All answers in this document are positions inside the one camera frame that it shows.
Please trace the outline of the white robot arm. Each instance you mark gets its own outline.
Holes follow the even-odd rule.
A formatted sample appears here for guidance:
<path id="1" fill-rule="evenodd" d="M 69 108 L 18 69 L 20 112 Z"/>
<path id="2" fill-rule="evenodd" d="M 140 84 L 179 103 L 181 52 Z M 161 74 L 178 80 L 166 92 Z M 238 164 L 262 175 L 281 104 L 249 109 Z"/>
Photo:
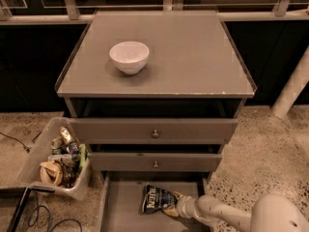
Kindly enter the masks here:
<path id="1" fill-rule="evenodd" d="M 198 198 L 174 192 L 177 203 L 164 205 L 171 217 L 195 218 L 207 226 L 222 220 L 239 232 L 309 232 L 309 221 L 289 199 L 278 194 L 265 194 L 251 212 L 229 206 L 210 195 Z"/>

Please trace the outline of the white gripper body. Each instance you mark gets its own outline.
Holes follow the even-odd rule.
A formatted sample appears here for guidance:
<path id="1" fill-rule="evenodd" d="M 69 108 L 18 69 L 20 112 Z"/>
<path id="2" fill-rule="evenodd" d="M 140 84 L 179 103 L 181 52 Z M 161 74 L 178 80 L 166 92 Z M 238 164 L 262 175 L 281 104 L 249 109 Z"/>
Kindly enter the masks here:
<path id="1" fill-rule="evenodd" d="M 195 201 L 191 196 L 182 196 L 178 200 L 176 209 L 182 218 L 197 218 Z"/>

